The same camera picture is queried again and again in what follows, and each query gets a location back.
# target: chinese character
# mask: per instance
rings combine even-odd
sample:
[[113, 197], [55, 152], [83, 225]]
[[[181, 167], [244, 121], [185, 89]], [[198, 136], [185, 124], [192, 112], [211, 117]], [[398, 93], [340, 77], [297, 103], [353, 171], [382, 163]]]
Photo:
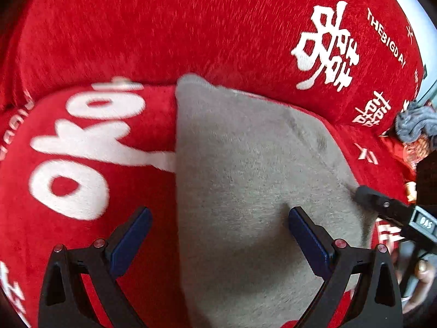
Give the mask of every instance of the chinese character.
[[[347, 62], [343, 61], [341, 55], [346, 54], [346, 59], [349, 59], [349, 66], [357, 65], [360, 56], [357, 54], [357, 42], [353, 43], [353, 38], [349, 39], [350, 32], [347, 29], [340, 30], [340, 23], [343, 17], [344, 9], [347, 2], [339, 1], [336, 8], [335, 25], [332, 24], [334, 10], [331, 7], [314, 6], [314, 12], [311, 16], [311, 21], [317, 30], [316, 33], [302, 32], [298, 45], [291, 51], [297, 59], [298, 68], [301, 71], [311, 70], [316, 60], [319, 58], [321, 65], [317, 71], [309, 79], [304, 80], [296, 85], [297, 89], [307, 90], [314, 85], [315, 79], [325, 69], [325, 84], [333, 83], [338, 85], [337, 91], [341, 91], [343, 87], [348, 87], [352, 81], [352, 76], [349, 75], [350, 68], [346, 70]], [[322, 15], [326, 18], [326, 23], [322, 23]], [[329, 34], [330, 41], [328, 49], [325, 49], [322, 39], [325, 34]], [[304, 49], [309, 40], [314, 41], [314, 48], [311, 55], [308, 55]], [[334, 45], [339, 49], [340, 55], [333, 56], [331, 53]]]
[[15, 310], [17, 311], [20, 318], [23, 320], [25, 325], [27, 325], [29, 328], [31, 328], [29, 322], [26, 320], [24, 315], [26, 314], [26, 310], [23, 307], [23, 304], [21, 301], [25, 300], [25, 296], [23, 294], [23, 291], [21, 291], [20, 285], [18, 282], [14, 282], [13, 285], [11, 285], [8, 281], [8, 274], [9, 270], [5, 263], [0, 261], [0, 284], [1, 288], [5, 294], [5, 296], [9, 299], [9, 301], [15, 306]]
[[368, 163], [379, 165], [378, 159], [375, 156], [375, 153], [373, 153], [371, 150], [367, 150], [366, 148], [360, 147], [359, 144], [354, 143], [354, 145], [357, 146], [357, 148], [361, 151], [360, 156], [358, 157], [358, 160], [364, 160], [366, 159]]
[[352, 121], [353, 123], [360, 123], [363, 126], [373, 127], [374, 125], [378, 125], [381, 119], [383, 119], [384, 115], [391, 110], [391, 106], [389, 104], [390, 100], [386, 101], [384, 97], [382, 97], [383, 93], [378, 93], [377, 91], [373, 92], [375, 98], [371, 99], [367, 102], [364, 111], [355, 107], [355, 109], [360, 113], [355, 119]]
[[403, 112], [407, 110], [408, 105], [409, 105], [409, 101], [408, 101], [407, 99], [404, 100], [404, 105], [403, 105], [403, 107], [402, 107], [402, 111], [403, 111]]
[[410, 26], [407, 26], [407, 32], [408, 32], [408, 37], [410, 37], [410, 44], [412, 44], [412, 36], [414, 36], [414, 34], [412, 34], [412, 29]]
[[388, 251], [392, 253], [396, 248], [396, 242], [404, 239], [404, 237], [400, 236], [401, 229], [392, 226], [381, 218], [376, 219], [376, 227], [379, 243], [385, 244]]

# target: human hand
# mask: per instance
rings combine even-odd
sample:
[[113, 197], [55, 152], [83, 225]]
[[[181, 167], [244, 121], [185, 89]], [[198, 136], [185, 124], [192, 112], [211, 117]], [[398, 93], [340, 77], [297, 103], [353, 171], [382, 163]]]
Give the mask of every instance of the human hand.
[[[392, 261], [395, 267], [398, 260], [398, 254], [397, 250], [392, 253]], [[414, 275], [419, 279], [419, 282], [412, 296], [403, 299], [403, 301], [408, 301], [402, 309], [403, 314], [419, 307], [425, 301], [436, 276], [436, 268], [426, 260], [419, 260], [414, 269]], [[396, 271], [396, 278], [399, 284], [402, 280], [402, 275], [399, 271]]]

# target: gray cloth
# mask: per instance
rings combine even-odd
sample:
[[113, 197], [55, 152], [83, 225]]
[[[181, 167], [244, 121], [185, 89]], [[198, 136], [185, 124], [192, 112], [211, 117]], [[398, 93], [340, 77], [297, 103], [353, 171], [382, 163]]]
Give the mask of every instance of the gray cloth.
[[289, 206], [333, 238], [369, 244], [376, 216], [351, 200], [346, 160], [319, 120], [293, 108], [195, 75], [176, 97], [181, 286], [193, 328], [299, 319], [322, 279], [287, 229]]
[[405, 143], [418, 140], [422, 132], [428, 137], [437, 136], [437, 113], [431, 106], [420, 107], [410, 102], [405, 111], [396, 116], [395, 129], [398, 138]]

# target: red cushion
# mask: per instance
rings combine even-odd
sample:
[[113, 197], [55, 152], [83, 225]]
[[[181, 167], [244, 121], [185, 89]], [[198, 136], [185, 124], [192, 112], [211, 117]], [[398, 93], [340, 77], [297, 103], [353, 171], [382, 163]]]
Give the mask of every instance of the red cushion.
[[[342, 323], [344, 316], [346, 315], [347, 309], [349, 308], [351, 301], [351, 292], [345, 292], [342, 297], [337, 311], [334, 313], [331, 322], [329, 322], [328, 328], [337, 328]], [[285, 323], [281, 328], [293, 328], [297, 321], [290, 321]]]
[[[317, 13], [325, 14], [319, 22]], [[315, 23], [320, 31], [329, 26], [326, 14], [336, 27], [318, 40]], [[332, 123], [370, 121], [381, 134], [404, 100], [414, 97], [423, 73], [416, 40], [395, 0], [30, 0], [25, 15], [9, 52], [14, 67], [0, 84], [16, 103], [23, 89], [39, 99], [114, 75], [163, 84], [196, 72], [213, 84], [298, 105]], [[329, 32], [341, 34], [341, 41]], [[321, 43], [333, 43], [323, 60], [342, 62], [332, 65], [338, 70], [328, 80], [319, 53], [314, 59], [302, 54], [311, 54], [314, 43], [297, 48], [305, 36], [318, 40], [322, 52]], [[301, 84], [320, 66], [312, 87]], [[337, 84], [341, 71], [349, 73], [344, 86]], [[366, 112], [374, 91], [389, 109], [370, 104], [373, 111]], [[364, 119], [357, 119], [357, 109], [366, 112]]]
[[[0, 261], [9, 272], [1, 284], [7, 290], [8, 285], [13, 287], [13, 282], [17, 282], [22, 296], [15, 290], [11, 298], [21, 304], [16, 304], [16, 308], [23, 308], [23, 316], [33, 327], [36, 327], [42, 278], [53, 246], [61, 241], [68, 248], [77, 248], [90, 245], [96, 238], [106, 238], [139, 205], [152, 210], [154, 223], [132, 267], [119, 280], [121, 287], [150, 327], [189, 327], [179, 290], [175, 181], [171, 162], [170, 165], [155, 162], [155, 166], [134, 166], [138, 165], [132, 162], [138, 159], [136, 155], [128, 153], [126, 158], [115, 159], [108, 151], [114, 144], [106, 142], [117, 129], [118, 139], [129, 151], [135, 148], [144, 152], [170, 152], [171, 160], [175, 147], [174, 86], [138, 88], [142, 86], [117, 92], [117, 95], [128, 94], [128, 109], [133, 110], [127, 112], [122, 108], [104, 113], [99, 112], [100, 107], [109, 105], [111, 108], [120, 100], [108, 103], [111, 95], [90, 95], [92, 87], [59, 91], [38, 102], [29, 116], [23, 117], [13, 141], [4, 144], [7, 154], [0, 163], [0, 203], [4, 209], [0, 211]], [[378, 137], [370, 135], [366, 128], [333, 127], [320, 116], [311, 115], [320, 119], [331, 132], [360, 184], [400, 199], [405, 197], [401, 172]], [[123, 128], [119, 126], [125, 123], [129, 130], [125, 128], [124, 134], [128, 134], [123, 137], [120, 131]], [[96, 127], [101, 129], [102, 126], [106, 127], [105, 132], [97, 131], [97, 140], [84, 137], [85, 128], [93, 127], [96, 131]], [[62, 147], [47, 137], [56, 134], [65, 140]], [[368, 158], [359, 160], [362, 150], [355, 143], [368, 150]], [[50, 175], [53, 162], [58, 173]], [[156, 166], [167, 167], [169, 171]], [[50, 176], [55, 178], [52, 184]], [[83, 201], [88, 207], [68, 198], [57, 207], [53, 196], [47, 197], [52, 192], [62, 201], [62, 196], [74, 191], [78, 183], [85, 186], [90, 177], [96, 180], [88, 184], [93, 198]], [[349, 301], [345, 302], [341, 312]], [[99, 308], [98, 314], [104, 318]], [[339, 319], [333, 320], [332, 327], [338, 323]]]

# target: blue gripper pad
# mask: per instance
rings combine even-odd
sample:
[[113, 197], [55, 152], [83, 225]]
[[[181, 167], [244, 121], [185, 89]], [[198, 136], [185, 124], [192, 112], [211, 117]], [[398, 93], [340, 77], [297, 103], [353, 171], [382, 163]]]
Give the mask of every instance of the blue gripper pad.
[[116, 279], [123, 276], [132, 263], [139, 247], [152, 227], [152, 213], [146, 207], [141, 207], [123, 225], [111, 235], [109, 241], [115, 241], [115, 246], [108, 246], [109, 272]]
[[320, 276], [323, 280], [327, 281], [332, 275], [330, 268], [331, 258], [310, 226], [314, 228], [320, 227], [316, 226], [300, 207], [294, 207], [290, 210], [288, 214], [288, 228], [291, 234], [298, 242], [314, 275]]

